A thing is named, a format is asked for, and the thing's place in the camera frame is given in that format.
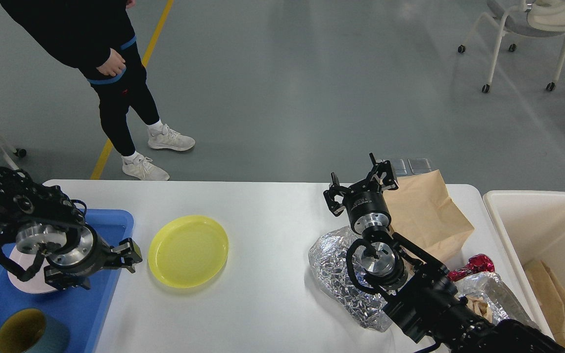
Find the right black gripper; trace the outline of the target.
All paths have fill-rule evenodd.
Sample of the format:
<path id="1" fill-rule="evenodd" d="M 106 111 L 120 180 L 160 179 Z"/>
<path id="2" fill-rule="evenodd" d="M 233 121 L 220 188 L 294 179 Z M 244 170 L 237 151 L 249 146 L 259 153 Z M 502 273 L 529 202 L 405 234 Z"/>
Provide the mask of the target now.
<path id="1" fill-rule="evenodd" d="M 370 227 L 389 228 L 392 217 L 383 198 L 384 190 L 399 189 L 394 168 L 388 159 L 378 160 L 370 153 L 372 168 L 365 179 L 342 185 L 336 174 L 331 174 L 331 183 L 324 191 L 328 210 L 336 217 L 346 214 L 351 230 L 358 235 Z"/>

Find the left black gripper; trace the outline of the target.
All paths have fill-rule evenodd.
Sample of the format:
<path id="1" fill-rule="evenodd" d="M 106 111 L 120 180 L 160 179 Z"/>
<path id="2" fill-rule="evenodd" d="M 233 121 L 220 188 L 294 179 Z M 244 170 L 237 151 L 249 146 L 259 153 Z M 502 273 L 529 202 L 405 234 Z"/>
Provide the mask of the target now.
<path id="1" fill-rule="evenodd" d="M 79 243 L 70 251 L 51 252 L 44 267 L 45 283 L 58 291 L 72 287 L 90 290 L 90 277 L 101 270 L 122 268 L 131 274 L 143 261 L 143 255 L 132 238 L 121 240 L 118 246 L 109 246 L 91 226 L 79 231 Z"/>

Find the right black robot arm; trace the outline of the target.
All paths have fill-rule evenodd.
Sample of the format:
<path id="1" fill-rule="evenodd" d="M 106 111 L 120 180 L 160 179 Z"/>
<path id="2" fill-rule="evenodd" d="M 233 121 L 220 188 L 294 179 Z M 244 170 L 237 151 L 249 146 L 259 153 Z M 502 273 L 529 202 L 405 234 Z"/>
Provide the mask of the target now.
<path id="1" fill-rule="evenodd" d="M 457 297 L 448 268 L 403 235 L 389 230 L 392 217 L 383 198 L 384 190 L 399 187 L 387 159 L 370 154 L 367 176 L 349 187 L 331 174 L 323 192 L 328 210 L 347 214 L 358 239 L 345 257 L 353 286 L 386 301 L 383 312 L 413 342 L 431 337 L 431 353 L 446 346 L 451 353 L 565 353 L 565 348 L 542 331 L 514 319 L 491 323 Z"/>

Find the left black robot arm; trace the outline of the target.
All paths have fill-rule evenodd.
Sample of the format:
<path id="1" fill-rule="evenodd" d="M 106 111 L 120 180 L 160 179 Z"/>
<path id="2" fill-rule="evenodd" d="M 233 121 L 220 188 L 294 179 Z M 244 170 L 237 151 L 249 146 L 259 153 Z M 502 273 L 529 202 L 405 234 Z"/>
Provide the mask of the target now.
<path id="1" fill-rule="evenodd" d="M 131 238 L 111 246 L 86 220 L 87 206 L 58 186 L 46 187 L 24 170 L 0 167 L 0 265 L 27 282 L 42 272 L 45 283 L 62 291 L 90 289 L 101 270 L 135 272 L 143 261 Z"/>

